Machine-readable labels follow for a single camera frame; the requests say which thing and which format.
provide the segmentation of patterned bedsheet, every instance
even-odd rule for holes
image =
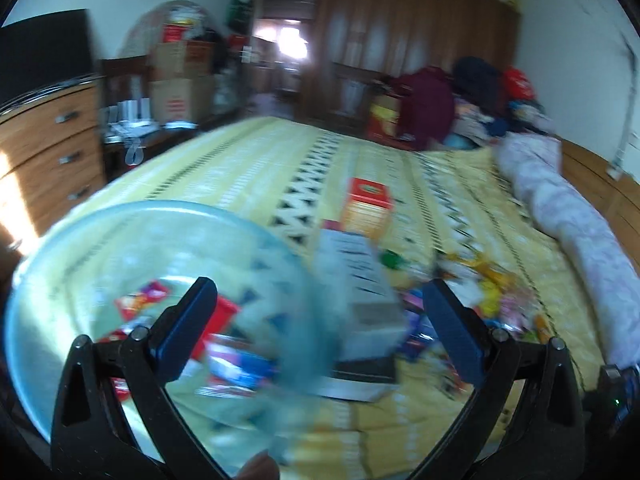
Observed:
[[[321,219],[339,218],[351,177],[390,188],[395,210],[380,242],[384,248],[428,264],[436,249],[472,246],[517,272],[571,349],[580,387],[595,386],[603,361],[588,297],[556,241],[524,218],[489,149],[409,153],[275,118],[243,121],[143,164],[74,209],[52,232],[118,203],[188,200],[256,222],[308,259]],[[456,231],[461,224],[471,237]],[[441,393],[427,362],[399,362],[399,376],[400,388],[376,403],[323,399],[315,425],[287,453],[283,478],[355,480],[414,468],[465,399]],[[188,402],[180,410],[214,452],[212,424]],[[498,423],[496,438],[506,423]]]

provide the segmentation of wooden cabinet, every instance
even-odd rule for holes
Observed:
[[[97,110],[87,84],[0,116],[0,282],[17,253],[104,186]]]
[[[320,0],[303,110],[324,118],[334,64],[399,76],[478,56],[503,70],[514,55],[519,14],[498,0]]]

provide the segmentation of maroon clothing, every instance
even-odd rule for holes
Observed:
[[[390,84],[402,97],[396,136],[414,136],[414,150],[426,149],[429,139],[442,142],[449,134],[455,116],[447,73],[429,66],[415,74],[401,75]]]

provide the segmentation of television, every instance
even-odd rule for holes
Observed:
[[[0,28],[0,112],[92,75],[85,9],[43,14]]]

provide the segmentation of bolt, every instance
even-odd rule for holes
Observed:
[[[509,339],[510,336],[509,336],[509,332],[507,332],[505,329],[495,328],[491,332],[491,337],[493,337],[494,340],[496,340],[498,343],[504,343]]]
[[[87,343],[90,343],[91,339],[89,336],[82,334],[74,339],[74,348],[82,348]]]
[[[550,343],[551,346],[556,350],[564,350],[566,348],[564,341],[559,337],[552,337]]]
[[[146,326],[138,325],[131,332],[131,338],[133,341],[142,341],[149,335],[149,329]]]

